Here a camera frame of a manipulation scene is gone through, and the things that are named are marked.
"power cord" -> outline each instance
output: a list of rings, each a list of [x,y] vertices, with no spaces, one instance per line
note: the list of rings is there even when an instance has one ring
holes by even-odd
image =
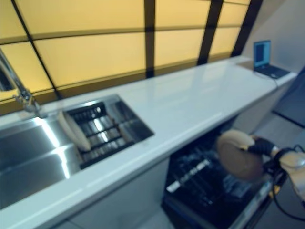
[[[299,148],[303,153],[305,153],[305,150],[303,149],[303,147],[301,147],[299,144],[296,144],[294,146],[294,151],[296,151],[296,149]]]
[[[282,174],[284,171],[282,169],[279,169],[275,172],[275,175],[273,177],[273,182],[272,182],[272,195],[273,195],[273,198],[274,198],[274,202],[276,204],[276,206],[280,209],[281,212],[283,212],[285,215],[287,215],[288,217],[292,218],[292,219],[295,219],[295,220],[299,220],[299,221],[302,221],[302,222],[305,222],[305,218],[301,218],[301,217],[298,217],[298,216],[294,216],[294,215],[291,215],[289,214],[287,211],[285,211],[282,206],[279,204],[278,200],[277,200],[277,197],[276,197],[276,194],[275,194],[275,185],[276,185],[276,179],[277,177]]]
[[[267,75],[266,75],[266,77],[263,77],[263,76],[261,76],[260,74],[258,74],[258,72],[255,72],[254,70],[253,70],[253,73],[254,73],[255,75],[257,75],[258,77],[262,78],[262,79],[265,79],[265,80],[273,80],[274,83],[275,83],[275,86],[276,86],[276,89],[275,89],[276,91],[277,91],[277,89],[279,88],[279,85],[278,85],[278,83],[277,83],[277,81],[276,81],[275,78],[273,78],[273,77],[271,77],[271,76],[267,76]]]

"dishwasher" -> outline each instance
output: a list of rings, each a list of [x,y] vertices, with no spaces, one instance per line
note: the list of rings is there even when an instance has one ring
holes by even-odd
[[[220,164],[215,142],[234,119],[171,155],[162,207],[177,229],[241,229],[266,199],[270,181],[241,181]]]

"white countertop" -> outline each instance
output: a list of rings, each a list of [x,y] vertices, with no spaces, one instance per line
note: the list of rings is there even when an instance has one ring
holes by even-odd
[[[274,80],[236,65],[246,61],[234,57],[44,105],[48,112],[118,94],[155,134],[1,210],[0,229],[47,228],[276,90]],[[295,77],[289,73],[276,82]],[[26,117],[0,117],[0,126]]]

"laptop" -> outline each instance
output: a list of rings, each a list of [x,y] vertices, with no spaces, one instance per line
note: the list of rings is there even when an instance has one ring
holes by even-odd
[[[254,43],[254,71],[279,79],[287,75],[289,71],[270,65],[271,41],[261,41]]]

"cabinet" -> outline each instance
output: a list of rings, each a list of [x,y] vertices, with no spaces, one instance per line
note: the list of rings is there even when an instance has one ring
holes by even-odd
[[[275,92],[266,96],[250,108],[246,109],[240,115],[238,115],[233,126],[234,128],[241,130],[247,134],[253,133],[259,124],[262,122],[263,118],[275,107],[280,98],[287,91],[290,83],[285,83],[283,86],[279,87]]]
[[[133,229],[162,202],[168,159],[98,200],[69,221],[82,229]]]

